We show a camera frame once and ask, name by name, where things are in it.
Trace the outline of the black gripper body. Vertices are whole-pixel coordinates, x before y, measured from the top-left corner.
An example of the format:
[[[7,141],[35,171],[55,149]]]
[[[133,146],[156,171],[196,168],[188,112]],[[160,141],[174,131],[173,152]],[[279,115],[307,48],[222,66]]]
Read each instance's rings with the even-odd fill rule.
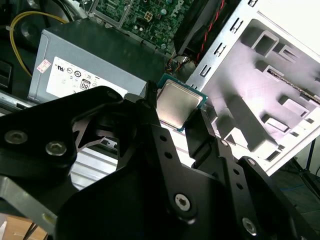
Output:
[[[129,164],[71,197],[57,240],[223,240],[222,185],[179,161]]]

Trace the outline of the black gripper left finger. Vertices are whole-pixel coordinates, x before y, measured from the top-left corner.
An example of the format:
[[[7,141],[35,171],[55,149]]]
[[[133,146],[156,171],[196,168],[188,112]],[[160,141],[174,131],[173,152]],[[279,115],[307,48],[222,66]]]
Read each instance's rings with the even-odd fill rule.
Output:
[[[136,100],[98,86],[2,116],[0,174],[56,213],[77,191],[70,172],[78,152],[112,138],[117,142],[117,169],[144,168],[160,206],[191,223],[195,201],[156,106],[157,86],[149,81],[145,96]]]

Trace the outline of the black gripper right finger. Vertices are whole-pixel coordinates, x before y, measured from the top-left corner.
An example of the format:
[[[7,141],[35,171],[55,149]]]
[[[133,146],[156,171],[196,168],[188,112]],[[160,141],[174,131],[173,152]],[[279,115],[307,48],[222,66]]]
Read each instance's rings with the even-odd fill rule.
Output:
[[[207,113],[198,109],[186,123],[193,168],[221,184],[218,205],[227,240],[310,240],[312,229],[294,205],[252,158],[235,159],[230,145],[216,137]]]

